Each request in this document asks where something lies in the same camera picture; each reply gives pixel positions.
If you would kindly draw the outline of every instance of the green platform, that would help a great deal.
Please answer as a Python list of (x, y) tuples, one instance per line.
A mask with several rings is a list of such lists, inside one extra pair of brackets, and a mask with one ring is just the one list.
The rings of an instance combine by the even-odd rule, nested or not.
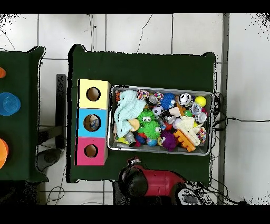
[(71, 94), (71, 100), (68, 100), (67, 131), (71, 145), (68, 144), (67, 149), (70, 152), (67, 156), (67, 180), (69, 177), (71, 182), (77, 179), (117, 180), (127, 159), (138, 156), (149, 169), (175, 171), (189, 181), (201, 181), (208, 185), (210, 154), (192, 156), (109, 151), (105, 166), (75, 166), (76, 94), (78, 79), (106, 80), (112, 85), (213, 92), (215, 60), (213, 53), (200, 56), (86, 52), (83, 46), (74, 45), (69, 52), (68, 95)]
[(0, 115), (0, 138), (9, 153), (0, 169), (0, 180), (47, 181), (35, 166), (38, 122), (38, 67), (44, 53), (39, 46), (29, 52), (0, 51), (0, 92), (10, 92), (21, 101), (20, 110), (8, 117)]

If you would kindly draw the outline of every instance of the light blue towel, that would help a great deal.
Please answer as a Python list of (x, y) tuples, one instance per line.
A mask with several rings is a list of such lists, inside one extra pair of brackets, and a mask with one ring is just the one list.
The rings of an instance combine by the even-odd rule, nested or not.
[(121, 138), (132, 128), (127, 120), (137, 118), (144, 109), (146, 102), (137, 99), (137, 92), (129, 89), (120, 94), (118, 104), (114, 113), (114, 121), (117, 127), (117, 136)]

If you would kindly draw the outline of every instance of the round hole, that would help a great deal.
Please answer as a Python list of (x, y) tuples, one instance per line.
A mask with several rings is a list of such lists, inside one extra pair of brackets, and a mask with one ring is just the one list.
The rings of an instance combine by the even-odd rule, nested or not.
[(91, 87), (86, 92), (86, 97), (90, 101), (97, 101), (100, 98), (100, 91), (96, 87)]
[(101, 126), (101, 119), (95, 114), (87, 115), (83, 121), (83, 126), (89, 132), (95, 132)]
[(98, 148), (95, 145), (88, 145), (84, 148), (84, 153), (87, 157), (96, 157), (98, 154)]

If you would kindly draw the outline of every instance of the yellow box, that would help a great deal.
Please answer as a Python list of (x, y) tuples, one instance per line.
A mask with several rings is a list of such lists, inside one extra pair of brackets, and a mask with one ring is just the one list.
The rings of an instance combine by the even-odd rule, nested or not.
[(79, 107), (108, 109), (110, 87), (107, 81), (79, 79)]

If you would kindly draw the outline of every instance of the green spiky ball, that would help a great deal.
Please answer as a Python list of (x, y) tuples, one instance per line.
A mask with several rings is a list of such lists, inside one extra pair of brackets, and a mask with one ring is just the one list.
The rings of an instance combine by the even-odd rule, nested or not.
[(145, 124), (155, 120), (155, 115), (152, 112), (152, 110), (144, 109), (142, 113), (139, 115), (139, 117), (137, 117), (137, 119), (139, 123), (144, 126)]
[(158, 139), (160, 132), (156, 131), (156, 127), (159, 127), (159, 124), (156, 121), (147, 122), (143, 128), (146, 137), (150, 139)]

